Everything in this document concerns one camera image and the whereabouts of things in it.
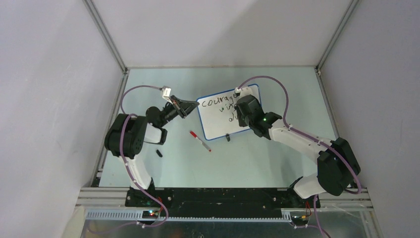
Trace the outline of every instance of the wire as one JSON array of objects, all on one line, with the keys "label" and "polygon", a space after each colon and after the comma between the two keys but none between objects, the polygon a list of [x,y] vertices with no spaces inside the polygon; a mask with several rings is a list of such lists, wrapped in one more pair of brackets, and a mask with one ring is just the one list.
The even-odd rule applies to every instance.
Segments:
[{"label": "wire", "polygon": [[311,215],[312,215],[312,210],[311,210],[311,206],[309,205],[309,202],[308,201],[306,201],[306,207],[307,207],[307,209],[306,209],[306,211],[308,211],[309,210],[309,215],[306,215],[307,217],[310,217]]},{"label": "wire", "polygon": [[121,102],[119,103],[119,106],[121,107],[121,111],[122,113],[125,114],[124,109],[122,108],[122,100],[124,100],[125,95],[127,95],[127,93],[129,93],[130,91],[136,89],[136,88],[153,88],[153,89],[157,89],[157,90],[161,90],[162,88],[156,87],[156,86],[150,86],[150,85],[139,85],[139,86],[135,86],[132,87],[130,89],[128,89],[127,91],[125,91],[125,93],[121,96]]},{"label": "wire", "polygon": [[[285,107],[285,109],[284,109],[284,113],[283,113],[283,123],[284,123],[284,125],[289,129],[289,130],[291,130],[291,131],[294,131],[295,133],[297,133],[297,134],[299,134],[299,135],[301,135],[301,136],[303,136],[303,137],[306,137],[306,138],[308,138],[308,139],[310,139],[310,140],[313,140],[314,142],[316,142],[316,143],[319,143],[320,145],[322,145],[322,146],[324,146],[325,148],[327,148],[327,149],[329,149],[330,151],[332,151],[340,160],[341,160],[341,162],[343,162],[343,164],[346,166],[346,168],[349,170],[349,172],[350,172],[350,174],[352,175],[352,177],[353,177],[353,179],[355,180],[355,182],[356,182],[356,185],[357,185],[357,191],[356,192],[353,192],[353,191],[350,191],[350,190],[348,190],[348,189],[344,189],[346,192],[348,192],[348,193],[351,193],[351,194],[360,194],[361,192],[362,192],[362,186],[361,186],[361,184],[360,184],[360,181],[359,181],[359,179],[357,178],[357,175],[356,175],[356,173],[353,171],[353,169],[352,169],[352,167],[349,165],[349,163],[344,159],[344,157],[340,154],[340,153],[338,153],[334,148],[332,148],[331,146],[329,146],[329,145],[327,145],[327,144],[325,144],[323,141],[320,141],[320,140],[318,140],[318,139],[316,139],[316,138],[314,138],[313,136],[310,136],[310,135],[308,135],[308,134],[306,134],[306,133],[304,133],[303,131],[300,131],[300,130],[298,130],[298,129],[295,129],[294,127],[291,127],[288,123],[287,123],[287,121],[286,121],[286,114],[287,114],[287,109],[289,109],[289,94],[287,93],[287,90],[286,90],[286,88],[284,87],[284,85],[280,82],[280,81],[278,81],[277,79],[275,79],[275,78],[273,78],[273,77],[270,77],[270,76],[254,76],[254,77],[251,77],[251,78],[249,78],[249,79],[247,79],[247,80],[245,80],[241,85],[239,85],[239,89],[241,89],[246,83],[248,83],[249,81],[251,81],[251,80],[253,80],[253,79],[257,79],[257,78],[268,78],[268,79],[271,79],[271,80],[273,80],[274,82],[276,82],[276,83],[278,83],[280,86],[281,86],[281,88],[283,89],[283,91],[284,91],[284,94],[285,94],[285,96],[286,96],[286,107]],[[317,199],[318,199],[318,195],[315,195],[314,196],[314,214],[315,214],[315,217],[316,217],[316,222],[317,222],[317,224],[318,224],[318,228],[319,228],[319,230],[320,230],[320,232],[321,231],[323,231],[323,229],[321,228],[321,225],[320,225],[320,223],[319,223],[319,219],[318,219],[318,216],[317,216],[317,213],[316,213],[316,201],[317,201]]]},{"label": "wire", "polygon": [[131,117],[132,116],[137,116],[137,115],[135,115],[135,114],[130,114],[130,115],[128,115],[128,117],[125,119],[125,121],[124,121],[124,124],[122,125],[122,130],[121,130],[121,138],[120,138],[120,141],[119,141],[119,152],[120,152],[120,155],[121,155],[121,157],[122,157],[122,160],[124,161],[124,164],[125,164],[125,168],[126,168],[126,170],[127,170],[127,173],[128,173],[128,175],[130,176],[130,178],[131,178],[131,180],[133,181],[133,183],[139,188],[139,190],[141,191],[141,192],[143,192],[147,197],[149,197],[150,199],[152,199],[153,201],[155,201],[155,202],[157,202],[161,207],[163,207],[163,209],[165,210],[165,218],[164,218],[164,220],[163,221],[161,221],[161,222],[159,222],[159,223],[157,223],[157,224],[155,224],[155,223],[153,223],[153,224],[150,224],[150,225],[147,225],[147,224],[142,224],[142,226],[143,227],[157,227],[157,226],[160,226],[160,225],[162,225],[163,223],[165,223],[166,222],[166,220],[168,220],[168,218],[169,218],[169,212],[168,212],[168,209],[166,208],[166,206],[162,203],[162,202],[160,202],[158,199],[156,199],[156,198],[154,198],[152,195],[150,195],[148,192],[146,192],[140,185],[139,185],[139,183],[136,181],[136,179],[134,178],[134,176],[133,176],[133,174],[131,173],[131,171],[130,171],[130,169],[128,168],[128,162],[127,162],[127,159],[125,158],[125,156],[124,156],[124,153],[123,153],[123,151],[122,151],[122,145],[123,145],[123,139],[124,139],[124,133],[125,133],[125,129],[127,128],[127,124],[128,124],[128,121],[131,119]]},{"label": "wire", "polygon": [[[317,226],[314,226],[314,225],[296,226],[293,222],[292,222],[292,223],[289,223],[289,225],[291,225],[291,226],[293,226],[293,227],[296,227],[296,228],[308,228],[308,227],[312,227],[312,228],[316,228],[316,229],[318,229],[318,230],[319,230],[319,228],[318,228]],[[328,234],[328,232],[327,232],[327,231],[325,231],[324,229],[322,229],[321,234],[326,234],[328,238],[331,238],[331,236]]]},{"label": "wire", "polygon": [[316,219],[316,224],[318,225],[318,228],[320,231],[323,231],[323,229],[321,228],[321,223],[319,223],[319,219],[318,219],[318,213],[316,213],[316,201],[318,200],[318,194],[316,194],[314,196],[314,214],[315,214],[315,219]]},{"label": "wire", "polygon": [[161,212],[163,210],[163,207],[160,206],[159,212]]},{"label": "wire", "polygon": [[[124,97],[125,97],[125,95],[127,95],[127,93],[129,93],[130,91],[132,91],[132,90],[134,90],[134,89],[136,89],[136,88],[142,88],[142,87],[146,87],[146,88],[153,88],[153,89],[157,89],[157,90],[161,90],[161,88],[159,88],[159,87],[155,87],[155,86],[150,86],[150,85],[139,85],[139,86],[135,86],[135,87],[132,87],[132,88],[130,88],[130,89],[128,89],[122,96],[121,96],[121,102],[120,102],[120,107],[121,107],[121,111],[125,114],[125,111],[124,111],[124,109],[123,109],[123,107],[122,107],[122,102],[123,102],[123,100],[124,100]],[[165,218],[164,218],[164,220],[163,221],[161,221],[161,222],[159,222],[159,223],[157,223],[157,224],[155,224],[155,223],[153,223],[153,224],[150,224],[150,225],[147,225],[147,224],[143,224],[143,223],[141,223],[141,222],[139,222],[139,221],[132,221],[132,222],[127,222],[127,223],[124,223],[124,224],[122,224],[122,225],[120,225],[120,226],[117,226],[117,227],[115,227],[115,228],[112,228],[112,229],[110,229],[110,230],[108,230],[108,231],[103,231],[103,232],[95,232],[95,231],[92,231],[91,229],[90,229],[90,223],[89,223],[89,225],[88,225],[88,227],[87,227],[87,230],[90,232],[90,233],[92,233],[92,234],[96,234],[96,235],[103,235],[103,234],[108,234],[108,233],[111,233],[111,232],[114,232],[114,231],[117,231],[118,229],[120,229],[120,228],[122,228],[122,227],[125,227],[125,226],[128,226],[128,225],[133,225],[133,224],[136,224],[136,225],[142,225],[142,227],[144,228],[144,227],[157,227],[157,226],[160,226],[160,225],[162,225],[163,223],[165,223],[166,221],[167,221],[167,219],[169,218],[169,212],[168,212],[168,209],[166,208],[166,206],[162,203],[162,199],[161,198],[159,198],[159,200],[157,200],[156,198],[154,198],[153,196],[151,196],[149,193],[147,193],[138,183],[137,183],[137,181],[135,180],[135,178],[134,178],[134,176],[131,174],[131,171],[129,170],[129,168],[128,168],[128,163],[127,163],[127,159],[125,158],[125,156],[124,156],[124,153],[123,153],[123,150],[122,150],[122,145],[123,145],[123,139],[124,139],[124,133],[125,133],[125,129],[126,129],[126,127],[127,127],[127,124],[128,124],[128,121],[130,120],[130,118],[132,117],[132,116],[137,116],[137,115],[135,115],[135,114],[130,114],[130,115],[128,115],[128,117],[125,119],[125,121],[124,121],[124,124],[123,124],[123,126],[122,126],[122,131],[121,131],[121,137],[120,137],[120,143],[119,143],[119,151],[120,151],[120,155],[121,155],[121,157],[122,157],[122,159],[123,159],[123,161],[124,161],[124,164],[126,164],[126,166],[125,166],[125,168],[126,168],[126,170],[127,170],[127,173],[128,173],[128,175],[130,176],[130,178],[131,178],[131,180],[133,181],[133,183],[140,189],[140,191],[141,192],[143,192],[146,196],[148,196],[149,198],[151,198],[152,200],[154,200],[155,202],[157,202],[159,205],[160,205],[160,210],[159,210],[159,214],[160,214],[160,212],[162,211],[162,209],[164,209],[165,210]]]}]

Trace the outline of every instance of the cable clip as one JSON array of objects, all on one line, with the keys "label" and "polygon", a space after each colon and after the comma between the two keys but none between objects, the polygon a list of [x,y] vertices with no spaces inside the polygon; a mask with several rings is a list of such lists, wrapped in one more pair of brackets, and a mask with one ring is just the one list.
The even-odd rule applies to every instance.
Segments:
[{"label": "cable clip", "polygon": [[171,90],[170,87],[163,86],[162,89],[161,89],[161,95],[162,95],[163,99],[167,100],[169,103],[172,104],[172,101],[169,97],[170,96],[170,90]]},{"label": "cable clip", "polygon": [[241,93],[241,91],[242,90],[240,88],[237,88],[237,87],[235,88],[235,93]]}]

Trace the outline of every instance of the red marker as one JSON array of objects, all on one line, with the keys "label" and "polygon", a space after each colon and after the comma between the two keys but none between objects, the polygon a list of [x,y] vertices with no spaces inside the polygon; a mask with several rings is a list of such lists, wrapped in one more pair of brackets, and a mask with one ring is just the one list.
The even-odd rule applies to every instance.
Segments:
[{"label": "red marker", "polygon": [[197,135],[192,131],[192,130],[190,130],[190,134],[194,137],[194,138],[196,138],[209,152],[211,152],[211,149],[210,149],[210,147],[208,146],[208,145],[206,145],[200,138],[198,138],[197,137]]}]

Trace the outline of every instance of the marker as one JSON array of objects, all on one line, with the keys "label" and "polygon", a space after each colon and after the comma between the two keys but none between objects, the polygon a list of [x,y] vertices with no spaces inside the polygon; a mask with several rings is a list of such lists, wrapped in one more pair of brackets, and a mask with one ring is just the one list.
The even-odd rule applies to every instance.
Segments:
[{"label": "marker", "polygon": [[159,157],[163,157],[162,153],[159,150],[156,150],[157,155],[159,155]]},{"label": "marker", "polygon": [[190,134],[194,137],[194,138],[196,138],[209,152],[211,152],[211,149],[210,149],[210,147],[208,146],[208,145],[206,145],[200,138],[198,138],[197,137],[197,135],[193,132],[193,131],[191,131],[190,130]]}]

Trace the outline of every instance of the white wall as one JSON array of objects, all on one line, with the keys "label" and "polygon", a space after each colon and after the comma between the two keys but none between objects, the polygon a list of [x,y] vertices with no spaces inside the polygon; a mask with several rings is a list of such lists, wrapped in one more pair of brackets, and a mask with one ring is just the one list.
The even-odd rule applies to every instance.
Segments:
[{"label": "white wall", "polygon": [[128,66],[316,65],[350,0],[95,0]]},{"label": "white wall", "polygon": [[0,3],[0,231],[60,237],[121,72],[81,0]]},{"label": "white wall", "polygon": [[387,238],[419,237],[420,1],[362,1],[321,70]]}]

